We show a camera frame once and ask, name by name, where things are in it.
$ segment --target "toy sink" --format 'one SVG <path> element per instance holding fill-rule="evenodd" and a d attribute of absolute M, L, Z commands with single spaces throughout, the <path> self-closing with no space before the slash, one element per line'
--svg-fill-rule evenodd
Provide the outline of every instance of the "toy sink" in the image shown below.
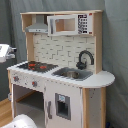
<path fill-rule="evenodd" d="M 62 77 L 62 78 L 82 81 L 82 80 L 87 79 L 92 74 L 93 73 L 91 71 L 65 67 L 65 68 L 61 68 L 61 69 L 55 71 L 52 75 Z"/>

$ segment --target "cabinet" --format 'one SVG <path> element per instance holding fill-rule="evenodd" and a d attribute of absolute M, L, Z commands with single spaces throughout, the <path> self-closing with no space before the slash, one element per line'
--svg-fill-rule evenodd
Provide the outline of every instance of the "cabinet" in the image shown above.
<path fill-rule="evenodd" d="M 48 35 L 92 34 L 92 13 L 48 16 Z"/>
<path fill-rule="evenodd" d="M 81 89 L 53 81 L 45 85 L 44 93 L 13 85 L 14 116 L 26 114 L 39 128 L 82 128 Z"/>

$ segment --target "knob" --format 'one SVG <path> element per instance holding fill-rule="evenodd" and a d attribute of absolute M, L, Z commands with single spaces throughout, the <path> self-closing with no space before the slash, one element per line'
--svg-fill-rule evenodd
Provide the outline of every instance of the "knob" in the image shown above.
<path fill-rule="evenodd" d="M 32 85 L 33 85 L 33 87 L 37 87 L 37 82 L 36 81 L 33 81 L 32 82 Z"/>
<path fill-rule="evenodd" d="M 18 76 L 15 76 L 15 77 L 14 77 L 14 81 L 16 82 L 16 81 L 18 81 L 18 80 L 19 80 Z"/>

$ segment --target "cabinet door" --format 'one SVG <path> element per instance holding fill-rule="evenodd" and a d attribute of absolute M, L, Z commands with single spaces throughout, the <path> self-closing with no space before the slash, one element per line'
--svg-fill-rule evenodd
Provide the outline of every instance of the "cabinet door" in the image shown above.
<path fill-rule="evenodd" d="M 46 128 L 82 128 L 81 89 L 46 82 L 44 93 Z"/>
<path fill-rule="evenodd" d="M 72 14 L 48 16 L 48 36 L 92 34 L 93 16 Z"/>

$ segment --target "red burner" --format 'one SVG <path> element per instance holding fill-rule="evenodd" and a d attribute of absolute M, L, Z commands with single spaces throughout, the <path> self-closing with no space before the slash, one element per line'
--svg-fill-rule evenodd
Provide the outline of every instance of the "red burner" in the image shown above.
<path fill-rule="evenodd" d="M 29 64 L 29 67 L 34 67 L 36 64 Z"/>
<path fill-rule="evenodd" d="M 40 69 L 46 69 L 47 66 L 40 66 Z"/>

